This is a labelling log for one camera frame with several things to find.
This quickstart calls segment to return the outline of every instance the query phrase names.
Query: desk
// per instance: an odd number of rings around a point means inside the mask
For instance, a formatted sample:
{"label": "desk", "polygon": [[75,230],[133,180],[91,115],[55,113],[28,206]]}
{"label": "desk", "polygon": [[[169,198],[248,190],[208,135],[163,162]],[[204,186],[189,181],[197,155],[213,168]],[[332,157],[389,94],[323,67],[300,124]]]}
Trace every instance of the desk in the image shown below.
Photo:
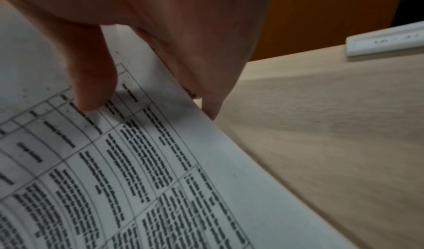
{"label": "desk", "polygon": [[424,49],[344,49],[249,63],[216,124],[359,247],[424,248]]}

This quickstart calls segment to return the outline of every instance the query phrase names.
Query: skin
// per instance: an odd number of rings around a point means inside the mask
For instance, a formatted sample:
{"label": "skin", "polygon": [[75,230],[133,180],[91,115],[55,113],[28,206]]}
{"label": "skin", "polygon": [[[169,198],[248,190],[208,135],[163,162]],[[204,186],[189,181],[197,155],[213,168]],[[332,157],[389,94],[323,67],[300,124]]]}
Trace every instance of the skin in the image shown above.
{"label": "skin", "polygon": [[117,73],[100,25],[144,39],[215,119],[259,38],[269,0],[8,0],[62,55],[82,111],[110,98]]}

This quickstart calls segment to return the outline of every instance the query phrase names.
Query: sheet of paper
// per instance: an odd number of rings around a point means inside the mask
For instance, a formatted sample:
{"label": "sheet of paper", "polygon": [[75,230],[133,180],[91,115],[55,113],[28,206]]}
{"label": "sheet of paper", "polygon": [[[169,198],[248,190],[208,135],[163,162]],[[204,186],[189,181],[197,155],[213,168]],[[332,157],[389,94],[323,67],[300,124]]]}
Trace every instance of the sheet of paper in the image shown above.
{"label": "sheet of paper", "polygon": [[354,248],[248,158],[126,27],[82,113],[50,45],[0,4],[0,248]]}

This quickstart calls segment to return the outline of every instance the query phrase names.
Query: wood grain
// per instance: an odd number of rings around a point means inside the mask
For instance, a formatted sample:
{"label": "wood grain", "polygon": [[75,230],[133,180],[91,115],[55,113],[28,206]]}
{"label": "wood grain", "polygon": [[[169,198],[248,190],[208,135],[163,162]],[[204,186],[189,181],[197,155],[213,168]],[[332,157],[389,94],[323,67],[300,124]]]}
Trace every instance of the wood grain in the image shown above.
{"label": "wood grain", "polygon": [[388,28],[399,0],[271,0],[251,60],[345,43],[348,36]]}
{"label": "wood grain", "polygon": [[424,49],[251,62],[216,123],[359,247],[424,248]]}

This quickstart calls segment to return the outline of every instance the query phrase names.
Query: white plastic object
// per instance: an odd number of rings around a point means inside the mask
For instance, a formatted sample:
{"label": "white plastic object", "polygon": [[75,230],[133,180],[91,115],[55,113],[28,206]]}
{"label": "white plastic object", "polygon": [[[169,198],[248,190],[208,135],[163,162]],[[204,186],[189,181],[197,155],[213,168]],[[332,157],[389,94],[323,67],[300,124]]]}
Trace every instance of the white plastic object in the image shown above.
{"label": "white plastic object", "polygon": [[424,46],[424,21],[346,38],[346,55],[354,57]]}

